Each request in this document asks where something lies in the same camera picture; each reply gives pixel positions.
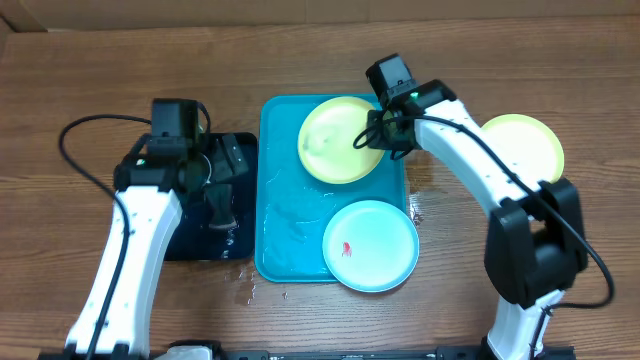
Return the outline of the dark green sponge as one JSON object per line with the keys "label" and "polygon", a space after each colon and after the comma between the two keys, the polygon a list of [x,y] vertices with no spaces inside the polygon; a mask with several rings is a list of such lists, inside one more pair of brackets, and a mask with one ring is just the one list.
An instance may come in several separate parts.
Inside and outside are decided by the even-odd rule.
{"label": "dark green sponge", "polygon": [[209,227],[214,230],[228,230],[235,227],[236,219],[232,212],[232,185],[210,184],[205,187],[204,193],[213,211]]}

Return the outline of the light blue plate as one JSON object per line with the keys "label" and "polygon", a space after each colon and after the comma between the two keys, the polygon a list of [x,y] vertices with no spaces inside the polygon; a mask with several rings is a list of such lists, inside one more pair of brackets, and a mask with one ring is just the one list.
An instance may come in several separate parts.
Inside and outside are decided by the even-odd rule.
{"label": "light blue plate", "polygon": [[323,235],[330,273],[346,287],[381,293],[400,286],[415,269],[420,252],[416,227],[399,208],[363,200],[339,210]]}

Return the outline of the green plate with stain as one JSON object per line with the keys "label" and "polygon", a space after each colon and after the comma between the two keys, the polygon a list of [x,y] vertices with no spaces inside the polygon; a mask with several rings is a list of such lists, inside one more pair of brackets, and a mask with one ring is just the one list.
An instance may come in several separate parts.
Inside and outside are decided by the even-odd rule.
{"label": "green plate with stain", "polygon": [[564,150],[556,134],[543,122],[527,115],[504,114],[486,122],[482,130],[532,174],[550,183],[561,178]]}

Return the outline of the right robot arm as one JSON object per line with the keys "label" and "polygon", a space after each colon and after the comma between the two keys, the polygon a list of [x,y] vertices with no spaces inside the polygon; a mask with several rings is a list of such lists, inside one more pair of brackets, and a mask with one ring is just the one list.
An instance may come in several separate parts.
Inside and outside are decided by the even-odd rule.
{"label": "right robot arm", "polygon": [[502,150],[440,80],[419,84],[397,54],[365,75],[380,110],[367,116],[357,148],[400,158],[431,153],[459,179],[488,219],[484,266],[499,294],[494,325],[479,359],[572,359],[573,349],[546,347],[545,330],[578,273],[588,263],[577,189],[551,183]]}

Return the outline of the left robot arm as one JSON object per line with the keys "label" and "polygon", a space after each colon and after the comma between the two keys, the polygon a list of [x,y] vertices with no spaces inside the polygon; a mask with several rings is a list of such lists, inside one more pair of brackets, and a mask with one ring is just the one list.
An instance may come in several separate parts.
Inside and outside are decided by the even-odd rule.
{"label": "left robot arm", "polygon": [[211,131],[199,101],[158,98],[115,167],[107,243],[87,301],[59,359],[147,359],[165,261],[244,258],[256,229],[257,145]]}

